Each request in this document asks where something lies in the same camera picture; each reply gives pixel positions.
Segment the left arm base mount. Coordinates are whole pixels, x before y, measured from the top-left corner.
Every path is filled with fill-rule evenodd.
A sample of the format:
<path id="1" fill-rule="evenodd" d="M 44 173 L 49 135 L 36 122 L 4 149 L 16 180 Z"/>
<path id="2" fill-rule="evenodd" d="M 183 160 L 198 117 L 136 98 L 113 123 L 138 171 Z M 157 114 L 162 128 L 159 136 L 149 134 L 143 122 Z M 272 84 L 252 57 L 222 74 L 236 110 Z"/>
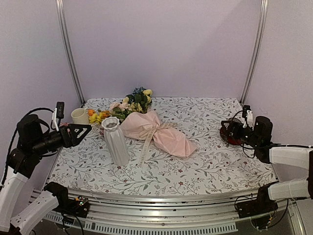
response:
<path id="1" fill-rule="evenodd" d="M 58 200 L 58 206 L 53 209 L 56 212 L 64 212 L 69 215 L 86 218 L 90 204 L 88 198 L 76 196 L 74 199 L 68 197 L 68 188 L 56 182 L 50 182 L 44 187 L 44 191 L 49 191 Z"/>

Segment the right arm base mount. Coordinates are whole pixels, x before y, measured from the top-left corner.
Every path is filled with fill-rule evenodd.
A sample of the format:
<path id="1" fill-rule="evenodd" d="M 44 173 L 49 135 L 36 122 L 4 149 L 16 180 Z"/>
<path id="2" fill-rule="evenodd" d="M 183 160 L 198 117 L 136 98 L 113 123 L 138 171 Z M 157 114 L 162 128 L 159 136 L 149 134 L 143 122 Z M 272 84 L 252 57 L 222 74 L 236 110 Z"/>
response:
<path id="1" fill-rule="evenodd" d="M 273 212 L 278 209 L 277 202 L 269 198 L 268 188 L 270 186 L 271 184 L 260 187 L 256 199 L 239 203 L 235 202 L 234 208 L 240 218 Z"/>

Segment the white ribbed ceramic vase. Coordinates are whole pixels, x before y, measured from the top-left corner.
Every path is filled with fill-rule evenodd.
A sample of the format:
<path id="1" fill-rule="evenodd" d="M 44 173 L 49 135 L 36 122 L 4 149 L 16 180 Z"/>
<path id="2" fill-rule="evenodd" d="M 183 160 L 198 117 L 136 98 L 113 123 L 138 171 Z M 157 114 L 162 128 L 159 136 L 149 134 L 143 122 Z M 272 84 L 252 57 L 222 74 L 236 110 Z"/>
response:
<path id="1" fill-rule="evenodd" d="M 104 129 L 104 139 L 112 161 L 117 166 L 125 166 L 130 160 L 124 134 L 116 117 L 105 118 L 101 127 Z"/>

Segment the cream printed ribbon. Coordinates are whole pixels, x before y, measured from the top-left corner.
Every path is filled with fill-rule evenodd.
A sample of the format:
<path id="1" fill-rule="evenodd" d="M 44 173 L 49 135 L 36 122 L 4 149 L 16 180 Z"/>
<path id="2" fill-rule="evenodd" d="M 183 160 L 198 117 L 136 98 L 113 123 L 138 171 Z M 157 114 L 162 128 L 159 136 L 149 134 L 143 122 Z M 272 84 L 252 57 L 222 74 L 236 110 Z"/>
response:
<path id="1" fill-rule="evenodd" d="M 148 153 L 149 147 L 150 147 L 150 143 L 153 139 L 153 136 L 155 134 L 156 131 L 158 130 L 163 130 L 163 129 L 169 129 L 169 128 L 174 128 L 179 126 L 179 124 L 177 123 L 173 123 L 173 122 L 164 122 L 161 125 L 156 125 L 156 126 L 152 126 L 151 128 L 141 131 L 139 133 L 139 137 L 144 138 L 145 142 L 143 144 L 141 153 L 140 153 L 140 166 L 143 167 L 145 159 L 146 159 L 146 155 Z"/>

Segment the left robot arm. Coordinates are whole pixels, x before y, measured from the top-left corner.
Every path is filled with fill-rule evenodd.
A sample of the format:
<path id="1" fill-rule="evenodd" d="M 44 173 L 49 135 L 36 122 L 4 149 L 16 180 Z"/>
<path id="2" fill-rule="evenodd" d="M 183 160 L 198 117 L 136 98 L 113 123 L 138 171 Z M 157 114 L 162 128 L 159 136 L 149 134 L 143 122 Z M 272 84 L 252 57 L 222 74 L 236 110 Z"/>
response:
<path id="1" fill-rule="evenodd" d="M 45 125 L 37 115 L 26 115 L 17 124 L 18 145 L 9 152 L 7 171 L 0 190 L 0 233 L 2 235 L 27 235 L 49 212 L 56 211 L 75 219 L 88 214 L 87 198 L 70 199 L 68 189 L 58 183 L 48 183 L 40 195 L 22 212 L 13 215 L 18 196 L 30 179 L 41 159 L 59 148 L 77 146 L 91 131 L 90 125 L 69 124 L 54 131 L 42 131 Z"/>

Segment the artificial flower bouquet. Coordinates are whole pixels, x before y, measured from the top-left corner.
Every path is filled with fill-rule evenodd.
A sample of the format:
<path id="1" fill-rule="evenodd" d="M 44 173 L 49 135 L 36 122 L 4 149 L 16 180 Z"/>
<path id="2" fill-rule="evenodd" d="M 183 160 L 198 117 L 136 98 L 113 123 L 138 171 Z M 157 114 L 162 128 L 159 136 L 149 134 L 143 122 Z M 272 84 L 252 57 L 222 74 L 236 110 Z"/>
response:
<path id="1" fill-rule="evenodd" d="M 104 119 L 109 117 L 116 117 L 120 122 L 123 122 L 131 113 L 138 112 L 145 114 L 152 104 L 152 94 L 153 91 L 151 89 L 145 89 L 143 87 L 135 88 L 121 102 L 113 102 L 108 110 L 98 109 L 96 111 L 94 109 L 87 109 L 89 122 L 91 124 L 100 124 Z"/>

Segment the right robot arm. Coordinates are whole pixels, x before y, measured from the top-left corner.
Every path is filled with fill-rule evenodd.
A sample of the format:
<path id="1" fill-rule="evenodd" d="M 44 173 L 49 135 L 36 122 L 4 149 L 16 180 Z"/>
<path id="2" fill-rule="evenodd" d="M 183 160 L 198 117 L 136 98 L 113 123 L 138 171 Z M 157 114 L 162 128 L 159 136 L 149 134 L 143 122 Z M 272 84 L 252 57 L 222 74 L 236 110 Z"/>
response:
<path id="1" fill-rule="evenodd" d="M 265 164 L 295 166 L 308 171 L 306 179 L 275 182 L 258 189 L 257 197 L 239 203 L 240 212 L 264 213 L 277 208 L 280 199 L 313 198 L 313 148 L 309 146 L 282 145 L 271 142 L 273 124 L 269 118 L 257 116 L 253 127 L 235 118 L 221 122 L 221 130 L 227 139 L 249 145 L 254 156 Z"/>

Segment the pink wrapping paper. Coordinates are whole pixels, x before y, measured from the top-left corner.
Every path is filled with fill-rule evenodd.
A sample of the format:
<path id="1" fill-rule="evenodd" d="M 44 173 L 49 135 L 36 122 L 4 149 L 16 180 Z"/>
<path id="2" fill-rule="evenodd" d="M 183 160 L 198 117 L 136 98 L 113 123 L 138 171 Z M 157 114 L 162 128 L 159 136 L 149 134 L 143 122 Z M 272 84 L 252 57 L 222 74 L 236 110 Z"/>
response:
<path id="1" fill-rule="evenodd" d="M 145 141 L 139 137 L 139 133 L 161 124 L 155 111 L 145 114 L 134 112 L 122 122 L 121 129 L 124 136 Z M 152 141 L 157 148 L 176 157 L 189 157 L 197 149 L 197 146 L 175 127 L 156 131 Z"/>

